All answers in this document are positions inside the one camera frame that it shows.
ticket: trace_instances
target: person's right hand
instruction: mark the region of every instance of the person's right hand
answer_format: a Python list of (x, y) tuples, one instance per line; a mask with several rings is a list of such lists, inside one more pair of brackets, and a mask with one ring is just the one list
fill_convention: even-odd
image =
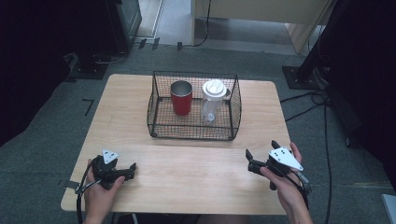
[[(296, 160), (301, 163), (303, 158), (297, 146), (294, 143), (290, 143), (290, 147)], [(260, 168), (260, 172), (276, 185), (277, 197), (288, 214), (290, 223), (312, 223), (303, 196), (287, 178), (275, 175), (266, 167)], [(300, 183), (299, 178), (295, 174), (290, 173), (289, 177), (297, 184)]]

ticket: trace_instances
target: clear plastic bottle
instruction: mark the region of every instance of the clear plastic bottle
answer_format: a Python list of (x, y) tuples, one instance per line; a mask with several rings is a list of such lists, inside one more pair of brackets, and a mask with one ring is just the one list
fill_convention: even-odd
[(212, 123), (216, 120), (217, 111), (221, 107), (221, 102), (227, 94), (227, 88), (219, 79), (207, 81), (202, 87), (203, 106), (201, 119), (205, 123)]

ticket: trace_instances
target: wire basket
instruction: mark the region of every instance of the wire basket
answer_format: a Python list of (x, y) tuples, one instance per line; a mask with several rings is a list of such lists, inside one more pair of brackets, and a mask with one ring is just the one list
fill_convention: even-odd
[[(211, 79), (220, 79), (231, 92), (221, 103), (216, 120), (201, 121), (202, 87)], [(191, 112), (176, 115), (170, 86), (178, 80), (192, 85)], [(241, 122), (242, 104), (237, 75), (155, 71), (152, 76), (152, 93), (148, 102), (148, 131), (152, 137), (197, 140), (234, 140)]]

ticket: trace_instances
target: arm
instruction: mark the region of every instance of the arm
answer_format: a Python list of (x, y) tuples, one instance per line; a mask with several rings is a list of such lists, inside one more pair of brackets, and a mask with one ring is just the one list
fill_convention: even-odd
[[(113, 207), (114, 199), (119, 191), (125, 177), (119, 177), (110, 190), (104, 189), (100, 185), (89, 187), (84, 193), (85, 211), (87, 213), (84, 224), (100, 224)], [(87, 173), (87, 182), (94, 181), (92, 168)]]
[[(297, 146), (294, 143), (290, 143), (290, 147), (296, 160), (301, 163), (302, 156)], [(260, 171), (276, 185), (277, 197), (285, 209), (290, 223), (313, 223), (309, 211), (305, 206), (303, 196), (288, 179), (275, 175), (265, 167), (262, 167)], [(294, 174), (289, 174), (289, 177), (296, 183), (300, 182)]]

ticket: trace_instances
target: wooden desk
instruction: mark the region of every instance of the wooden desk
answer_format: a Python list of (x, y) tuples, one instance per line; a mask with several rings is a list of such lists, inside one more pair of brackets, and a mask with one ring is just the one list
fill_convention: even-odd
[[(335, 0), (213, 0), (210, 17), (286, 23), (291, 42), (300, 53), (319, 24), (326, 24)], [(195, 19), (206, 18), (209, 0), (191, 0), (194, 45)]]
[[(120, 153), (118, 169), (137, 163), (134, 179), (120, 190), (113, 211), (187, 214), (285, 214), (269, 181), (248, 171), (245, 149), (266, 160), (271, 140), (290, 139), (276, 86), (239, 80), (242, 119), (232, 142), (164, 140), (146, 123), (151, 76), (112, 75), (96, 110), (71, 180), (79, 182), (87, 160), (103, 148)], [(63, 210), (76, 210), (67, 189)]]

